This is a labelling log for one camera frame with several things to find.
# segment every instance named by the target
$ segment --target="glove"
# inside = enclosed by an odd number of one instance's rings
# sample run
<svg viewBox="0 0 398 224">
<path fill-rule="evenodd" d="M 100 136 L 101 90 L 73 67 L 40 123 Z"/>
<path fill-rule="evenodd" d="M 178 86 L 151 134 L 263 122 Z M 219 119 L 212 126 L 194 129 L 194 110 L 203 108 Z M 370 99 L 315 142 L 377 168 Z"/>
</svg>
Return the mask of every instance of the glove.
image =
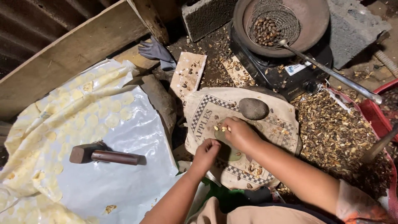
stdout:
<svg viewBox="0 0 398 224">
<path fill-rule="evenodd" d="M 138 46 L 138 53 L 150 60 L 160 60 L 160 67 L 162 70 L 171 71 L 177 66 L 170 52 L 159 43 L 154 36 L 150 37 L 151 43 L 141 41 L 142 46 Z"/>
</svg>

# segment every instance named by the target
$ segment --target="wire strainer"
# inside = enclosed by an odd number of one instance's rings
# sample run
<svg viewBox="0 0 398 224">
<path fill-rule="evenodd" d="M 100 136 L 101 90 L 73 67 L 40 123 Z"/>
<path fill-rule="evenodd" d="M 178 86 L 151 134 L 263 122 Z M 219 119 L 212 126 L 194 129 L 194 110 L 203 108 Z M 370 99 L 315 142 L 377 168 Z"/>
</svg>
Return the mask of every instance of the wire strainer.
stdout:
<svg viewBox="0 0 398 224">
<path fill-rule="evenodd" d="M 282 45 L 276 43 L 273 46 L 264 46 L 256 42 L 260 36 L 258 33 L 255 33 L 254 30 L 256 29 L 256 26 L 254 24 L 257 20 L 265 20 L 267 17 L 275 21 L 275 26 L 280 29 L 280 35 L 277 37 L 278 41 L 285 39 L 290 45 L 297 40 L 300 35 L 300 22 L 293 10 L 282 4 L 267 4 L 254 10 L 248 19 L 246 34 L 253 43 L 259 47 L 270 50 L 282 49 Z"/>
</svg>

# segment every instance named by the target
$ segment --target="person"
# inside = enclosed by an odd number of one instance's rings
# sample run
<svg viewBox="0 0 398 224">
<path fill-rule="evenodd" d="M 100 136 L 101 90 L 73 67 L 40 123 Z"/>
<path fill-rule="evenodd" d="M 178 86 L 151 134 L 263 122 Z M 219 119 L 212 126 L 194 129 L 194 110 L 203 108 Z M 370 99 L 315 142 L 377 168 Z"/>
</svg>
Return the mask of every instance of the person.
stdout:
<svg viewBox="0 0 398 224">
<path fill-rule="evenodd" d="M 328 218 L 304 207 L 242 206 L 223 214 L 217 198 L 211 197 L 186 223 L 189 224 L 324 224 L 324 223 L 394 223 L 386 211 L 370 196 L 358 188 L 337 180 L 321 170 L 295 158 L 277 146 L 263 141 L 248 124 L 227 117 L 223 123 L 229 127 L 225 137 L 234 147 L 252 157 L 272 173 L 304 203 L 315 206 L 334 217 Z M 206 139 L 196 150 L 188 171 L 163 198 L 145 215 L 141 224 L 181 224 L 191 207 L 197 187 L 205 173 L 214 164 L 221 144 Z"/>
</svg>

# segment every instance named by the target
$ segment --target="sack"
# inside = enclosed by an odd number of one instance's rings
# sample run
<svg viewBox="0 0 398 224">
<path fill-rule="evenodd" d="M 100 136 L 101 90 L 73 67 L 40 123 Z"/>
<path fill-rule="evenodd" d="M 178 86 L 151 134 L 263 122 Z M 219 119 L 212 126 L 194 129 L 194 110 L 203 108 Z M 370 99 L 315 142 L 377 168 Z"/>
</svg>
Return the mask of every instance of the sack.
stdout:
<svg viewBox="0 0 398 224">
<path fill-rule="evenodd" d="M 269 106 L 269 115 L 263 120 L 248 121 L 240 113 L 237 105 L 242 98 L 255 98 L 265 102 Z M 301 150 L 295 108 L 277 97 L 242 88 L 204 88 L 186 97 L 184 113 L 188 122 L 185 147 L 192 154 L 195 154 L 197 147 L 206 138 L 229 143 L 222 134 L 219 134 L 220 132 L 214 129 L 214 126 L 221 123 L 227 116 L 236 116 L 247 121 L 256 127 L 269 142 L 292 154 L 297 154 Z M 229 189 L 256 190 L 262 186 L 276 187 L 280 183 L 252 158 L 225 144 L 210 171 L 221 184 Z"/>
</svg>

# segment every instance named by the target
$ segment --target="hose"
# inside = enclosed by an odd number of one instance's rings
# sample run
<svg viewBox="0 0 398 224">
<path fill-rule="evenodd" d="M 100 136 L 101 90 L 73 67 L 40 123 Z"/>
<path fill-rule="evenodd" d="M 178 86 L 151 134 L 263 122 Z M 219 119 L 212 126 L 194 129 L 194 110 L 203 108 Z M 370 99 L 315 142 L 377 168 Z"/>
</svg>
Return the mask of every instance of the hose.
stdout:
<svg viewBox="0 0 398 224">
<path fill-rule="evenodd" d="M 398 66 L 383 51 L 376 47 L 374 55 L 390 70 L 395 78 L 398 78 Z"/>
</svg>

